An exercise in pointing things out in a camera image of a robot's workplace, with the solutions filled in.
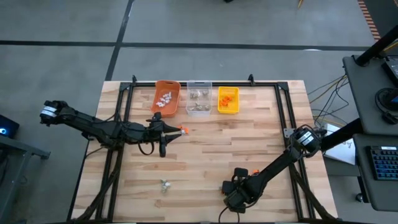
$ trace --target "yellow bin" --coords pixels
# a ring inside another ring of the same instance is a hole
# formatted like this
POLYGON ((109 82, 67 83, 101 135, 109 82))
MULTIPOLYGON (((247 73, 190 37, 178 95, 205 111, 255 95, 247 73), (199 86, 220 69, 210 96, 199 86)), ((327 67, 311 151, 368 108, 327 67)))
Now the yellow bin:
POLYGON ((239 112, 239 88, 238 87, 218 87, 218 112, 235 114, 239 112), (228 106, 221 105, 220 101, 226 97, 232 97, 228 106))

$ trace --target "black keyboard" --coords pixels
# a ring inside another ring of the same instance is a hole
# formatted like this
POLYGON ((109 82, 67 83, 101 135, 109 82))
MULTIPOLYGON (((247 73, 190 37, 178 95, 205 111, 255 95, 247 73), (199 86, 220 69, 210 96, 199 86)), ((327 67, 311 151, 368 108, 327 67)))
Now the black keyboard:
POLYGON ((368 146, 375 180, 398 180, 398 147, 368 146))

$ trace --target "gray floor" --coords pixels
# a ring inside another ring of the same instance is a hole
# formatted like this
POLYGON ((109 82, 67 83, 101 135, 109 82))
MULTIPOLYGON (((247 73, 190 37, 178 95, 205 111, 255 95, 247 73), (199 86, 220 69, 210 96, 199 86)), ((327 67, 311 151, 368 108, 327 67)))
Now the gray floor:
MULTIPOLYGON (((0 40, 115 41, 127 0, 0 0, 0 40)), ((367 46, 373 40, 356 0, 295 1, 136 0, 124 41, 367 46)), ((66 219, 87 141, 66 126, 39 124, 45 100, 66 100, 94 114, 112 47, 0 46, 0 113, 21 124, 17 138, 51 151, 32 159, 14 206, 13 220, 29 223, 66 219)), ((113 80, 305 80, 307 91, 344 75, 341 59, 360 52, 122 48, 113 80)), ((350 105, 336 112, 357 118, 349 85, 341 95, 350 105)), ((318 93, 310 95, 314 99, 318 93)), ((327 95, 312 104, 321 109, 327 95)), ((331 110, 343 105, 335 101, 331 110)), ((354 177, 330 177, 339 217, 394 223, 398 213, 356 203, 354 177)))

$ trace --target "butcher block tabletop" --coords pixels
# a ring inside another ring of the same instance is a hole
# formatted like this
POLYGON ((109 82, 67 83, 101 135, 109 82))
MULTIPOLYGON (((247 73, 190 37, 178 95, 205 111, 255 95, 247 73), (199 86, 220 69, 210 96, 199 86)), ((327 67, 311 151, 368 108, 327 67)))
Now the butcher block tabletop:
MULTIPOLYGON (((304 82, 288 83, 297 126, 312 125, 304 82)), ((99 119, 114 113, 119 85, 120 82, 104 82, 96 114, 99 119)), ((154 87, 134 88, 130 122, 148 125, 146 119, 153 115, 150 107, 154 94, 154 87)), ((168 144, 165 158, 159 157, 157 144, 150 156, 141 154, 136 145, 125 145, 114 222, 217 222, 220 211, 225 208, 220 187, 224 180, 231 179, 234 168, 243 167, 249 172, 262 170, 282 154, 285 147, 273 87, 239 87, 237 114, 219 114, 218 87, 213 87, 212 94, 210 116, 191 117, 185 110, 187 89, 181 88, 177 114, 163 120, 170 126, 188 128, 189 134, 168 144), (171 183, 164 194, 162 179, 171 183)), ((288 118, 283 91, 281 94, 288 118)), ((98 142, 92 141, 87 153, 99 147, 98 142)), ((150 144, 143 145, 143 150, 150 151, 150 144)), ((105 159, 106 149, 103 149, 85 160, 72 218, 81 215, 98 193, 105 159)), ((312 192, 326 210, 337 217, 321 153, 305 159, 305 166, 312 192)), ((104 214, 108 211, 109 195, 110 190, 104 214)), ((302 192, 300 198, 307 217, 302 192)), ((297 221, 288 169, 268 183, 258 203, 241 214, 240 219, 241 222, 297 221)), ((221 221, 236 222, 237 215, 225 211, 221 221)))

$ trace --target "black floor line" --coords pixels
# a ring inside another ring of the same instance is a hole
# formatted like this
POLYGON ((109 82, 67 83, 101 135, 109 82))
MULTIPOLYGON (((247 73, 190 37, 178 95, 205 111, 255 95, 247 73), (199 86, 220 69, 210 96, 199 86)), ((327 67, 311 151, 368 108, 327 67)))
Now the black floor line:
POLYGON ((113 49, 111 61, 109 62, 108 70, 106 71, 105 81, 111 81, 113 76, 114 67, 116 65, 116 61, 118 60, 120 47, 124 38, 124 33, 126 33, 127 23, 129 22, 130 12, 132 8, 134 0, 129 0, 127 3, 126 11, 124 12, 122 24, 120 26, 118 39, 116 41, 116 45, 113 49))
POLYGON ((312 45, 262 45, 262 44, 190 44, 190 43, 139 43, 124 42, 121 47, 167 48, 167 49, 253 49, 253 50, 338 50, 365 51, 370 46, 312 46, 312 45))
POLYGON ((28 46, 67 46, 67 47, 114 47, 115 42, 74 42, 74 41, 25 41, 0 40, 0 45, 28 45, 28 46))

